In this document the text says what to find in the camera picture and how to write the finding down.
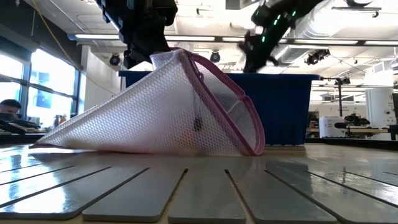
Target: wooden table surface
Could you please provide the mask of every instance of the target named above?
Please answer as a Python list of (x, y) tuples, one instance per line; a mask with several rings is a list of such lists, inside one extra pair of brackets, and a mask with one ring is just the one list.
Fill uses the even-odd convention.
[(114, 223), (84, 221), (82, 211), (87, 220), (156, 223), (398, 223), (398, 153), (324, 144), (267, 147), (261, 157), (0, 148), (0, 223)]

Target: blue plastic container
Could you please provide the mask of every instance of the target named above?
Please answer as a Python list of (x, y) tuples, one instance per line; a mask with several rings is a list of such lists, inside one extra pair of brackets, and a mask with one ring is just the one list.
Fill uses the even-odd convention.
[[(130, 86), (149, 72), (119, 72)], [(261, 118), (267, 145), (305, 142), (312, 80), (319, 75), (227, 73), (250, 97)]]

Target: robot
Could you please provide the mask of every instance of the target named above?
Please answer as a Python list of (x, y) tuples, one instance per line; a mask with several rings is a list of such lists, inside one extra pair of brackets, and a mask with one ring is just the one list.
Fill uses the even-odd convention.
[[(281, 0), (269, 7), (265, 3), (251, 17), (263, 32), (248, 32), (238, 47), (246, 54), (245, 73), (256, 73), (267, 61), (278, 65), (271, 52), (297, 20), (308, 14), (323, 0)], [(105, 22), (119, 28), (119, 38), (127, 45), (123, 65), (129, 69), (147, 61), (154, 52), (167, 52), (170, 47), (164, 36), (165, 26), (174, 22), (178, 11), (174, 0), (96, 0)]]

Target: mesh laundry bag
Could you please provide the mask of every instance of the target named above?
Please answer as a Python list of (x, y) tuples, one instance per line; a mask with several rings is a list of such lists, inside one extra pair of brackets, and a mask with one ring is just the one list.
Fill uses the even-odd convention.
[(179, 49), (155, 71), (51, 130), (33, 147), (144, 154), (258, 155), (265, 140), (251, 100), (207, 59)]

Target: ductwork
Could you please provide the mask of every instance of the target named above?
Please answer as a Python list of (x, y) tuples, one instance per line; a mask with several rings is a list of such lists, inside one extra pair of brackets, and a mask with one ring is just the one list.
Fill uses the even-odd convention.
[[(306, 17), (297, 25), (295, 30), (291, 30), (286, 37), (294, 38), (329, 38), (346, 27), (348, 23), (342, 17), (346, 17), (347, 12), (333, 10), (334, 0), (326, 0), (317, 5)], [(312, 48), (301, 48), (281, 46), (275, 49), (273, 55), (282, 63), (293, 63), (303, 54)]]

